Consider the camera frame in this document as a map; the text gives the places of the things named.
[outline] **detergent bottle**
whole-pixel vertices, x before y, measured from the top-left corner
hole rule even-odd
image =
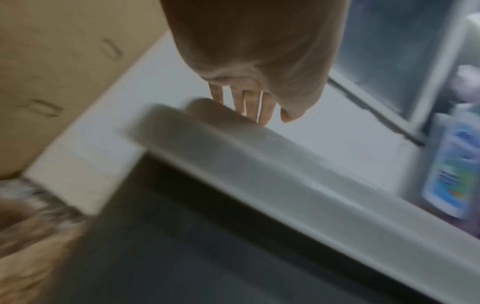
[[[463,219],[480,175],[480,69],[459,67],[452,88],[471,106],[452,117],[421,195],[435,208]]]

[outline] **bottle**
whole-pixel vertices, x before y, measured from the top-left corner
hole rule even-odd
[[[480,70],[459,67],[453,89],[472,105],[457,111],[441,141],[422,197],[454,218],[464,219],[480,175]]]

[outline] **person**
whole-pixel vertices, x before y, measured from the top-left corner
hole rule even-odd
[[[223,103],[266,125],[320,98],[344,31],[349,0],[161,0],[176,47]]]

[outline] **white surface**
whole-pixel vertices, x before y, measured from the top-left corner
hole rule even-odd
[[[474,237],[215,103],[190,113],[201,122],[157,106],[132,134],[155,157],[433,299],[478,303]]]
[[[181,60],[167,34],[59,136],[25,175],[83,212],[97,213],[142,153],[123,135],[127,125],[148,105],[183,107],[194,97],[209,96],[208,85]],[[225,103],[233,105],[228,90]],[[402,179],[396,176],[386,181],[403,137],[331,86],[302,119],[283,124],[277,109],[268,127],[379,187],[394,189],[393,179]]]

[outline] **washing machine lid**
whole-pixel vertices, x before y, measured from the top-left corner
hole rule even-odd
[[[208,99],[157,105],[129,131],[148,152],[445,303],[480,298],[480,242]]]

